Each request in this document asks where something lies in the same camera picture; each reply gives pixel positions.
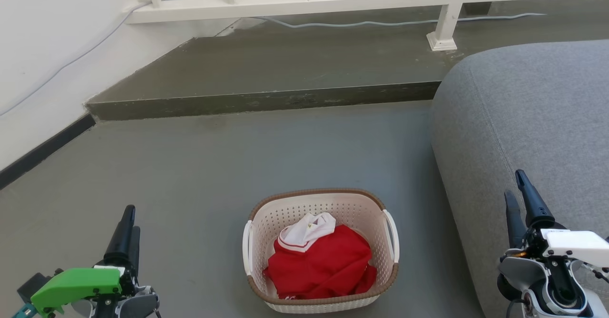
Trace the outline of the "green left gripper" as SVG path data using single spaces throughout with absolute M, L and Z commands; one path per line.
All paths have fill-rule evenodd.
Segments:
M 136 208 L 127 205 L 104 254 L 105 262 L 130 262 L 131 273 L 138 273 L 140 256 L 139 226 L 134 226 Z M 32 296 L 33 307 L 42 316 L 64 313 L 63 307 L 78 301 L 116 305 L 134 297 L 135 279 L 124 267 L 94 266 L 69 268 L 56 274 Z

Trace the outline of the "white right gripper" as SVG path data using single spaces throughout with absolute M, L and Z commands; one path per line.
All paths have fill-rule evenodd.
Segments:
M 524 170 L 518 169 L 515 178 L 524 201 L 526 226 L 515 195 L 507 190 L 504 199 L 510 257 L 541 263 L 564 259 L 598 268 L 609 266 L 609 245 L 605 238 L 592 231 L 557 229 L 550 208 Z

